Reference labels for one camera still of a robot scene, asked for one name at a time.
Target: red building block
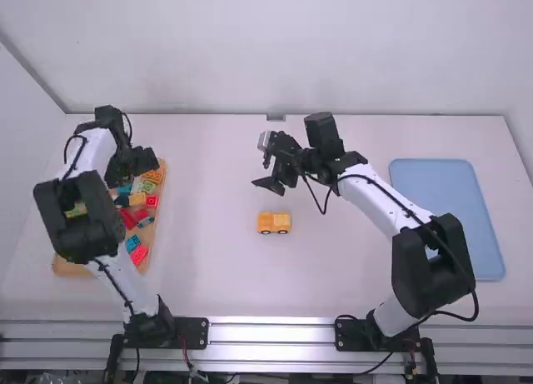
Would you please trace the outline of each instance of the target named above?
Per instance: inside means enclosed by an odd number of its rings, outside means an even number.
[[[157,195],[148,195],[145,205],[147,207],[157,207],[159,205],[159,197]]]
[[[137,222],[140,222],[142,219],[146,219],[148,216],[148,211],[146,209],[139,209],[138,211],[135,211],[135,218],[137,219]]]
[[[122,217],[122,221],[127,230],[131,230],[137,225],[138,220],[136,220],[127,209],[122,208],[120,210],[120,216]]]
[[[130,258],[135,266],[139,266],[145,257],[148,255],[148,248],[144,245],[139,245],[135,251],[130,253]]]

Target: building block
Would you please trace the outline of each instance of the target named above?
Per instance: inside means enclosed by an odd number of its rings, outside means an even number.
[[[146,194],[151,194],[154,191],[156,191],[156,184],[154,184],[153,182],[149,182],[148,180],[145,180],[144,183],[142,184],[141,191],[145,192]]]
[[[147,194],[144,192],[138,192],[137,194],[130,195],[129,201],[131,207],[143,205],[147,201]]]
[[[131,254],[135,248],[137,248],[139,245],[141,245],[141,240],[139,237],[137,237],[137,234],[135,236],[129,237],[126,240],[126,250],[127,253]]]
[[[149,225],[150,223],[153,223],[155,219],[151,216],[149,217],[145,217],[144,219],[142,219],[138,224],[137,224],[137,227],[139,228],[143,228],[143,227],[146,227],[147,225]]]
[[[139,266],[142,262],[142,260],[147,257],[148,255],[148,248],[144,245],[139,245],[137,248],[133,250],[132,253],[130,253],[130,258],[132,259],[132,262],[135,266]]]
[[[130,195],[132,190],[132,184],[129,182],[125,186],[117,187],[118,195]]]
[[[142,179],[142,177],[140,176],[137,176],[133,179],[133,184],[132,184],[132,190],[131,190],[131,194],[136,194],[138,192],[141,192],[142,191],[142,184],[144,183],[144,180]]]
[[[146,197],[145,205],[147,207],[157,207],[159,205],[159,197],[157,195],[148,195]]]
[[[161,181],[163,180],[163,172],[161,168],[159,168],[157,170],[151,170],[150,172],[143,173],[141,177],[145,180],[153,182],[154,184],[161,184]]]
[[[138,211],[135,211],[134,213],[135,213],[135,218],[137,219],[138,222],[150,216],[146,209],[139,209]]]
[[[122,221],[127,230],[131,230],[137,225],[138,219],[136,219],[126,208],[120,210],[120,216],[122,217]]]
[[[76,217],[87,214],[87,207],[85,206],[85,203],[76,203],[74,204],[74,208],[70,211],[65,212],[66,217]]]

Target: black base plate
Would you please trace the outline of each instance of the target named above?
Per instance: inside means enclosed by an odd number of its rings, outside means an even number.
[[[182,339],[187,349],[206,349],[209,321],[205,317],[174,317],[176,325],[176,340],[164,347],[153,346],[149,343],[139,344],[138,348],[169,348],[182,349]],[[133,344],[124,343],[125,348],[137,348]]]
[[[408,352],[420,349],[420,333],[413,327],[393,338],[381,336],[372,344],[365,319],[335,320],[335,348],[339,352]]]

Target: black cable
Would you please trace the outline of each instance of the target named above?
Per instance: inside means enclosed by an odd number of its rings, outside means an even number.
[[[224,384],[230,384],[230,382],[232,382],[233,379],[234,379],[235,377],[237,377],[237,374],[239,374],[239,373],[234,373],[233,376],[231,376],[231,377],[229,378],[229,380],[226,380],[226,381],[224,382]]]
[[[62,179],[61,180],[65,180],[68,176],[70,176],[70,174],[72,173],[72,171],[76,168],[76,163],[77,163],[77,160],[80,158],[80,156],[82,155],[82,151],[83,151],[83,148],[85,147],[85,145],[87,144],[87,138],[84,137],[84,136],[80,136],[79,134],[72,134],[68,139],[67,139],[67,142],[65,143],[65,147],[63,148],[63,163],[67,163],[67,149],[68,149],[68,145],[70,144],[70,141],[74,138],[81,138],[82,139],[82,145],[79,147],[79,149],[77,150],[76,152],[76,156],[74,157],[74,160],[72,161],[70,167],[68,168],[67,172],[63,175]]]
[[[325,215],[326,212],[327,212],[327,203],[329,201],[331,193],[333,192],[333,188],[335,186],[337,186],[338,183],[341,182],[342,180],[346,180],[347,178],[361,178],[363,180],[366,180],[366,182],[368,184],[372,184],[372,185],[376,186],[385,195],[387,195],[398,207],[400,207],[403,210],[403,212],[406,213],[406,215],[408,217],[410,217],[413,220],[415,220],[415,222],[417,222],[424,230],[426,230],[437,241],[437,243],[439,244],[439,247],[441,247],[448,254],[448,256],[454,262],[454,264],[457,267],[457,269],[460,271],[461,275],[465,278],[465,280],[466,280],[466,282],[468,284],[468,290],[469,290],[470,294],[472,295],[472,301],[474,302],[474,312],[472,313],[471,317],[464,317],[464,316],[458,315],[456,313],[446,312],[446,311],[433,311],[429,315],[427,315],[426,317],[423,317],[419,322],[415,323],[414,325],[412,325],[409,328],[418,326],[418,325],[422,324],[423,322],[427,321],[427,319],[429,319],[431,316],[435,316],[435,315],[445,315],[445,316],[448,316],[448,317],[454,317],[455,319],[459,319],[459,320],[461,320],[463,322],[473,322],[475,319],[477,319],[477,317],[479,316],[479,313],[480,313],[479,301],[477,299],[476,290],[472,289],[472,288],[474,288],[474,286],[471,283],[470,278],[466,274],[464,267],[459,263],[459,261],[457,260],[456,256],[453,254],[451,249],[439,238],[439,236],[437,236],[433,232],[433,230],[431,230],[411,209],[406,207],[400,200],[398,200],[394,195],[392,195],[390,192],[388,192],[380,183],[378,183],[375,180],[369,178],[368,176],[364,176],[362,174],[347,174],[345,176],[339,177],[339,178],[337,178],[335,183],[332,186],[330,186],[329,190],[327,191],[326,199],[324,200],[324,207],[320,207],[320,204],[318,203],[318,201],[316,199],[316,195],[312,191],[311,185],[309,184],[309,182],[306,179],[307,177],[311,178],[313,181],[317,181],[317,180],[314,177],[310,176],[310,175],[302,175],[302,179],[303,179],[304,183],[307,185],[307,187],[309,188],[309,191],[311,192],[311,195],[312,195],[313,199],[315,200],[315,204],[318,207],[318,210],[320,211],[320,213],[322,215]]]
[[[379,362],[377,365],[375,365],[374,367],[368,369],[368,370],[365,370],[364,372],[361,372],[361,373],[355,373],[355,374],[352,374],[351,376],[352,377],[358,377],[358,376],[365,376],[366,374],[370,374],[372,373],[373,371],[379,369],[381,366],[383,366],[383,364],[388,361],[391,356],[394,354],[394,351],[393,352],[389,352],[389,354],[384,357],[381,362]]]
[[[127,116],[126,113],[124,112],[121,112],[121,114],[126,118],[127,120],[127,125],[130,127],[130,130],[129,130],[129,135],[127,136],[127,139],[129,142],[132,141],[132,137],[133,137],[133,127],[132,127],[132,122],[130,122],[130,118]]]
[[[137,366],[135,367],[135,372],[133,373],[132,384],[135,382],[137,374],[139,374],[139,365],[141,364],[141,353],[139,352],[139,348],[135,348],[135,352],[137,353]]]
[[[107,270],[107,266],[99,261],[98,259],[94,258],[93,261],[95,261],[99,267],[99,270],[103,271],[104,274],[106,275],[107,279],[109,280],[109,282],[111,283],[111,285],[113,286],[113,288],[115,288],[115,290],[118,292],[118,295],[120,295],[120,297],[122,298],[122,300],[124,301],[124,306],[127,307],[130,311],[130,313],[132,314],[132,316],[135,314],[135,312],[133,311],[133,306],[132,306],[132,302],[129,301],[126,297],[126,294],[122,291],[122,289],[118,286],[117,282],[115,281],[115,279],[113,278],[113,276],[111,275],[111,273]],[[135,372],[133,373],[133,379],[132,379],[132,383],[135,381],[135,379],[137,378],[137,374],[139,373],[139,366],[141,364],[141,354],[139,352],[139,348],[136,347],[135,348],[135,351],[137,353],[137,367],[135,368]]]

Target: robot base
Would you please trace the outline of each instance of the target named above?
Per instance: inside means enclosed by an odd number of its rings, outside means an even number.
[[[150,342],[132,343],[124,341],[125,348],[170,348],[182,349],[183,342],[187,349],[198,350],[207,348],[209,321],[205,317],[174,317],[176,337],[165,345]]]
[[[335,348],[339,352],[408,352],[418,351],[420,346],[417,327],[387,338],[375,329],[371,319],[335,320]]]

